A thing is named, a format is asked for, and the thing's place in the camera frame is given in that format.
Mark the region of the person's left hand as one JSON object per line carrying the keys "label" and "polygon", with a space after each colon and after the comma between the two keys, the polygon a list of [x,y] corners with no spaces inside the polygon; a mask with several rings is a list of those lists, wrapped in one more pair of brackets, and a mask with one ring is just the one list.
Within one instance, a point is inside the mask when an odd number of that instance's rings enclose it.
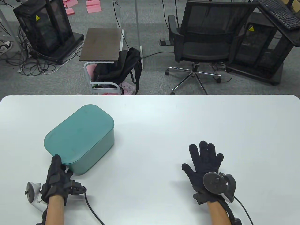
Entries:
{"label": "person's left hand", "polygon": [[64,186],[71,181],[72,175],[73,172],[62,164],[61,157],[57,154],[54,155],[48,169],[46,182],[42,185],[41,199],[48,203],[50,197],[58,195],[63,198],[64,206],[66,206],[69,191]]}

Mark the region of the person's right hand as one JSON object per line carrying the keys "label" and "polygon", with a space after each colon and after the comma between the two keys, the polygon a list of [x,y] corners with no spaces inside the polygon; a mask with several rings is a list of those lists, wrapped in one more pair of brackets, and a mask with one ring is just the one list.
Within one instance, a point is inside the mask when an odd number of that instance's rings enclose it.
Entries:
{"label": "person's right hand", "polygon": [[203,183],[204,175],[209,172],[219,172],[224,155],[222,153],[216,154],[214,144],[208,144],[206,141],[201,141],[199,147],[195,144],[189,145],[189,152],[195,171],[188,164],[182,164],[181,169],[188,176],[193,189],[204,195],[205,202],[224,202],[225,199],[222,196],[208,192]]}

